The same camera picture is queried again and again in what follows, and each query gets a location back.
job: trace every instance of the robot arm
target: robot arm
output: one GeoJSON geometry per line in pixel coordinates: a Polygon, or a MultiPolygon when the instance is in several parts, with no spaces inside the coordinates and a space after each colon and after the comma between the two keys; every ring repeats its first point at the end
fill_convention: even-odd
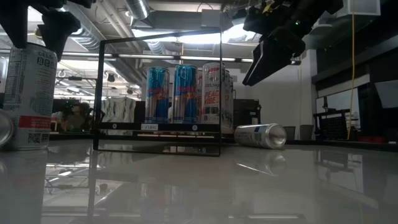
{"type": "Polygon", "coordinates": [[[262,37],[243,84],[253,86],[290,65],[292,57],[304,52],[302,38],[321,15],[325,11],[333,14],[342,7],[343,0],[271,0],[260,8],[249,8],[243,29],[262,37]]]}
{"type": "MultiPolygon", "coordinates": [[[[69,0],[90,8],[96,0],[69,0]]],[[[60,12],[66,0],[14,0],[2,2],[0,25],[12,43],[20,49],[27,44],[27,8],[32,6],[42,13],[44,24],[38,25],[46,47],[53,50],[61,60],[67,38],[80,29],[80,21],[70,12],[60,12]]]]}

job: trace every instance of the glossy table surface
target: glossy table surface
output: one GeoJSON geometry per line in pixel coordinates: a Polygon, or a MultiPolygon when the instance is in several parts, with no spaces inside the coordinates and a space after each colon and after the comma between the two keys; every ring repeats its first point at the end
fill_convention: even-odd
{"type": "Polygon", "coordinates": [[[52,141],[0,152],[0,223],[397,223],[398,154],[327,146],[52,141]]]}

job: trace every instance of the blue energy drink can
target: blue energy drink can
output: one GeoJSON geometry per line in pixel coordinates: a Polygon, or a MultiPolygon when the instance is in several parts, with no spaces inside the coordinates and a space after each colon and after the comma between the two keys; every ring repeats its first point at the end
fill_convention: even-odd
{"type": "Polygon", "coordinates": [[[147,73],[145,123],[167,123],[169,117],[169,82],[167,68],[153,67],[147,73]]]}
{"type": "Polygon", "coordinates": [[[197,122],[196,66],[177,65],[175,67],[173,123],[195,124],[197,122]]]}

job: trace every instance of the red object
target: red object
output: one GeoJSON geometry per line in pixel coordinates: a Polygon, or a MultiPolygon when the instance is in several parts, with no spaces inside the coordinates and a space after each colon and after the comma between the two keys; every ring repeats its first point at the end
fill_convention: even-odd
{"type": "Polygon", "coordinates": [[[358,141],[360,142],[370,142],[370,143],[386,143],[386,138],[385,137],[379,137],[379,136],[360,136],[358,137],[358,141]]]}
{"type": "Polygon", "coordinates": [[[20,128],[50,128],[51,118],[39,117],[39,116],[20,116],[19,127],[20,128]]]}

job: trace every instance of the silver can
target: silver can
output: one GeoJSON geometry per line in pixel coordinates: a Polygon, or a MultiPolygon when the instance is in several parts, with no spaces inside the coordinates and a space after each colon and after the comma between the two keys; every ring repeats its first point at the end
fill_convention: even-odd
{"type": "Polygon", "coordinates": [[[238,126],[235,141],[243,146],[280,149],[286,143],[285,129],[279,124],[238,126]]]}
{"type": "Polygon", "coordinates": [[[48,146],[56,72],[57,55],[44,46],[11,49],[3,110],[14,125],[13,149],[48,146]]]}
{"type": "Polygon", "coordinates": [[[13,133],[14,126],[11,118],[0,109],[0,149],[11,140],[13,133]]]}

